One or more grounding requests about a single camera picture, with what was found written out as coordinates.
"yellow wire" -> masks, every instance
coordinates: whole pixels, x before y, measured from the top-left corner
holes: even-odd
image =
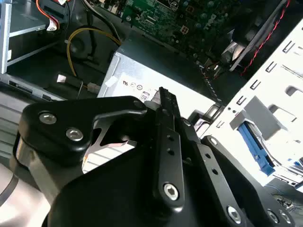
[[[84,27],[84,28],[79,28],[76,31],[74,31],[70,37],[68,38],[68,43],[67,43],[67,47],[66,47],[66,52],[67,52],[67,59],[68,59],[68,63],[70,65],[71,71],[74,74],[74,76],[77,76],[76,71],[74,69],[74,66],[72,65],[72,61],[71,61],[71,52],[70,52],[70,47],[71,47],[71,40],[73,39],[74,36],[76,36],[78,33],[82,32],[82,31],[96,31],[99,34],[105,35],[108,38],[110,38],[112,41],[114,41],[116,44],[118,44],[119,46],[121,46],[121,42],[119,40],[117,40],[115,37],[113,37],[110,33],[95,29],[95,28],[90,28],[90,27]]]

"blue latch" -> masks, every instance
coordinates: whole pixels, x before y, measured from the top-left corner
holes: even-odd
[[[243,137],[253,158],[259,164],[261,171],[265,173],[267,176],[271,175],[275,170],[266,159],[267,152],[263,147],[260,147],[260,145],[256,143],[257,138],[249,130],[247,123],[245,122],[241,126],[239,126],[238,131]]]

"green circuit board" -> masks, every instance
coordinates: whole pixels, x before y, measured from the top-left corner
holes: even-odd
[[[127,0],[122,19],[200,60],[239,7],[238,0]]]

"red and black wire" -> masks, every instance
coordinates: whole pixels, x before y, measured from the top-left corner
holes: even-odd
[[[52,20],[56,25],[57,25],[57,28],[58,30],[60,29],[60,23],[59,21],[53,17],[52,15],[48,15],[43,9],[41,9],[40,5],[39,5],[39,0],[36,0],[36,6],[38,8],[38,10],[44,15],[46,16],[47,18],[49,18],[50,20]]]
[[[284,17],[285,11],[288,8],[289,4],[290,4],[291,0],[287,1],[287,4],[285,5],[285,7],[282,9],[281,15],[279,17],[279,19],[275,22],[275,26],[273,28],[273,30],[271,30],[271,32],[268,34],[268,36],[266,37],[266,39],[261,43],[261,45],[259,46],[259,48],[255,51],[254,56],[252,57],[252,59],[250,60],[250,63],[244,68],[243,72],[241,73],[241,76],[244,75],[244,73],[247,71],[247,69],[252,65],[253,61],[255,60],[257,54],[259,53],[259,51],[262,49],[262,47],[264,46],[264,44],[270,39],[270,37],[272,36],[273,32],[276,30],[278,24],[280,23],[280,21],[282,20],[282,18]]]

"screw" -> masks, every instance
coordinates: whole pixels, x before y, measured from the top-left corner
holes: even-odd
[[[127,16],[126,17],[126,21],[130,22],[132,20],[132,17],[131,16]]]
[[[275,223],[279,223],[278,217],[271,210],[267,210],[267,214]]]
[[[178,199],[179,193],[175,186],[170,183],[166,183],[163,187],[164,193],[173,201]]]
[[[210,138],[210,141],[214,144],[214,145],[217,145],[217,141],[214,139],[214,138]]]
[[[66,131],[66,136],[72,141],[80,141],[83,139],[83,134],[79,129],[70,128]]]
[[[57,118],[51,113],[41,114],[39,120],[44,124],[55,124],[57,122]]]
[[[288,223],[288,224],[291,224],[292,222],[290,221],[290,218],[282,211],[282,210],[279,210],[281,216],[284,218],[284,220]]]
[[[229,217],[231,217],[231,219],[235,223],[241,224],[241,216],[234,207],[228,206],[227,207],[227,212],[228,212]]]
[[[183,119],[184,124],[186,124],[187,126],[191,126],[191,123],[189,120]]]

